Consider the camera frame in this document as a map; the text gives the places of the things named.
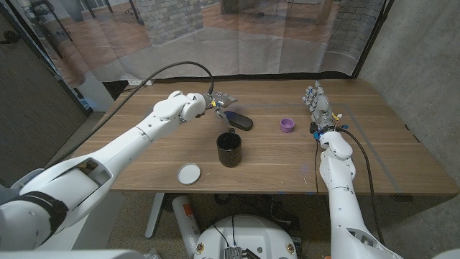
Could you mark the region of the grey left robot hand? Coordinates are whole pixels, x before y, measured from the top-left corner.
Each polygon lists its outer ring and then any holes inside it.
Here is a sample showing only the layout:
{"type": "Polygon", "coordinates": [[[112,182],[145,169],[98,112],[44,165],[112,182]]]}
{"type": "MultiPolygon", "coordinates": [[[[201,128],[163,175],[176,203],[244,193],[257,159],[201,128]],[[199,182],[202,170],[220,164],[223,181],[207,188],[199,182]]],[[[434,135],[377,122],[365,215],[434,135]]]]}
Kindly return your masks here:
{"type": "Polygon", "coordinates": [[[227,108],[233,103],[238,102],[237,98],[221,92],[213,92],[204,95],[206,106],[205,110],[213,109],[216,117],[220,119],[227,127],[230,127],[229,121],[224,114],[223,108],[227,108]]]}

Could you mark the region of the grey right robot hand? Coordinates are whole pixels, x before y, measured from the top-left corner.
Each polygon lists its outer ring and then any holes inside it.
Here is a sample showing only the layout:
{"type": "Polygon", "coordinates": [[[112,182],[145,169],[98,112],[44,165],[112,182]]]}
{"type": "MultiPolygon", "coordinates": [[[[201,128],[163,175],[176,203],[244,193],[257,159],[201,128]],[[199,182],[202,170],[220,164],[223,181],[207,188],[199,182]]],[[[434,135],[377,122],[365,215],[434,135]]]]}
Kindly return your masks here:
{"type": "Polygon", "coordinates": [[[307,106],[311,116],[310,133],[322,135],[336,128],[341,115],[335,115],[328,97],[319,81],[315,86],[309,86],[305,90],[305,96],[302,97],[303,103],[307,106]]]}

